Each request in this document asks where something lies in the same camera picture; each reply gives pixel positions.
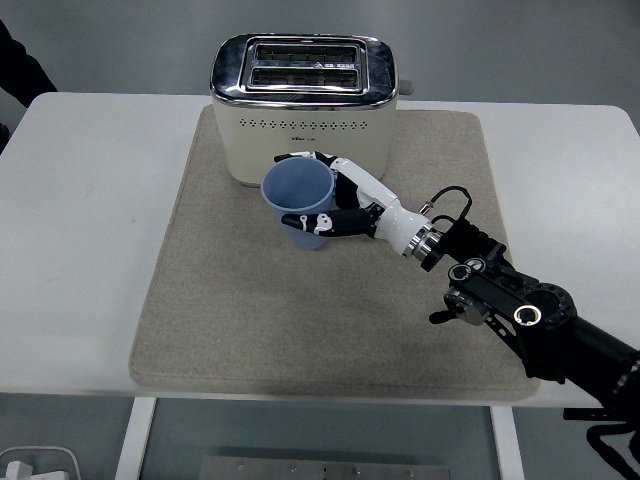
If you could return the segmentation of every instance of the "toaster vent hole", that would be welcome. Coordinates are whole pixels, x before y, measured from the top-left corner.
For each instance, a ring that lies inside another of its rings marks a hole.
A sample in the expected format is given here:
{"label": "toaster vent hole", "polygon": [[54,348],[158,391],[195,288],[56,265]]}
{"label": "toaster vent hole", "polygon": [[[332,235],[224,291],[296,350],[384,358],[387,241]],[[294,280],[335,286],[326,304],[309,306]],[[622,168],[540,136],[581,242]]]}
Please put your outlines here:
{"label": "toaster vent hole", "polygon": [[252,127],[252,128],[256,128],[256,127],[260,127],[260,128],[280,128],[282,130],[284,129],[290,129],[290,130],[357,130],[357,129],[362,129],[365,130],[368,125],[367,122],[286,122],[284,120],[277,122],[275,120],[246,120],[244,118],[241,118],[238,123],[240,124],[241,127]]}

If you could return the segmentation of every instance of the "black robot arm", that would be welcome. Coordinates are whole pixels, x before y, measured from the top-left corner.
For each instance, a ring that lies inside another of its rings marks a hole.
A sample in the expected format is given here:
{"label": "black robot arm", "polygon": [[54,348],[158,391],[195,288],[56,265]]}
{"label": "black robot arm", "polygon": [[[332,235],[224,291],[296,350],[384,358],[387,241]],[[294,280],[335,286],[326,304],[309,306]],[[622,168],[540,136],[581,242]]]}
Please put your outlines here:
{"label": "black robot arm", "polygon": [[431,322],[486,323],[520,357],[529,377],[569,379],[596,398],[626,424],[592,427],[589,443],[624,478],[640,479],[599,438],[636,432],[629,448],[640,462],[640,352],[581,318],[563,288],[516,271],[505,251],[466,219],[455,221],[422,261],[427,271],[443,255],[458,262],[448,272],[447,308],[432,314]]}

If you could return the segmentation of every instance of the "screw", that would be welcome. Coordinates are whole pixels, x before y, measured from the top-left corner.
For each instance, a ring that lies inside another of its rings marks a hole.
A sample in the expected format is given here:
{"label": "screw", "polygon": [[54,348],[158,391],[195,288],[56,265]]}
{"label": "screw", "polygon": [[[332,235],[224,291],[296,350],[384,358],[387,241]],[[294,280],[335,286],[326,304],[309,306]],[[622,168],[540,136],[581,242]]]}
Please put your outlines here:
{"label": "screw", "polygon": [[481,271],[482,267],[484,266],[482,260],[480,260],[479,258],[472,258],[467,262],[467,265],[469,265],[472,269],[476,271]]}

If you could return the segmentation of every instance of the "cable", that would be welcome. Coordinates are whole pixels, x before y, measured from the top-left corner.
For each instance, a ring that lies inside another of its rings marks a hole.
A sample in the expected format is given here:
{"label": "cable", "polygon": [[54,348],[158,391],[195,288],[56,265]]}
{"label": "cable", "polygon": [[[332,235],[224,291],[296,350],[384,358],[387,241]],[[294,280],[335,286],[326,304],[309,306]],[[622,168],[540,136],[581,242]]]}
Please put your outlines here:
{"label": "cable", "polygon": [[640,475],[633,471],[625,459],[615,449],[602,440],[604,435],[623,435],[635,431],[636,427],[628,423],[616,425],[594,425],[587,430],[589,445],[598,452],[602,459],[627,480],[640,480]]}
{"label": "cable", "polygon": [[2,452],[0,452],[0,458],[2,458],[2,456],[5,453],[9,453],[9,452],[14,452],[14,451],[19,451],[19,450],[56,450],[59,452],[64,452],[69,454],[69,456],[71,457],[71,460],[73,460],[73,466],[76,469],[76,477],[78,480],[82,480],[82,476],[80,475],[80,467],[78,466],[78,459],[76,458],[76,456],[73,454],[73,452],[71,450],[69,450],[68,448],[64,448],[64,447],[51,447],[51,446],[25,446],[25,447],[11,447],[11,448],[7,448],[5,450],[3,450]]}
{"label": "cable", "polygon": [[467,205],[464,207],[464,209],[462,210],[462,212],[460,213],[460,216],[458,217],[458,220],[465,218],[467,216],[467,213],[469,213],[469,210],[471,209],[471,204],[473,203],[473,200],[471,199],[471,195],[469,194],[469,191],[464,188],[461,187],[459,185],[451,185],[449,187],[445,187],[442,190],[440,190],[438,193],[436,193],[432,198],[431,198],[431,204],[435,204],[436,201],[445,193],[447,192],[451,192],[451,191],[456,191],[456,192],[460,192],[462,193],[465,197],[467,197]]}

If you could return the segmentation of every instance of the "white table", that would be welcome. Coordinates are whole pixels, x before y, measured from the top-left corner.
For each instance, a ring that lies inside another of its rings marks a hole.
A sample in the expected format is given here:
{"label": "white table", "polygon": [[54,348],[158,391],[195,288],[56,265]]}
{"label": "white table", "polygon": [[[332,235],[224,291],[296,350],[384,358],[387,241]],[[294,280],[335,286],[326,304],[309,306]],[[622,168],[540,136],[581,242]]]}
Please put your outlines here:
{"label": "white table", "polygon": [[[55,93],[27,111],[0,157],[0,391],[221,397],[141,387],[127,369],[198,116],[210,102]],[[517,267],[565,287],[581,316],[640,346],[640,138],[622,110],[399,108],[478,115]],[[517,405],[597,402],[573,385],[543,382]]]}

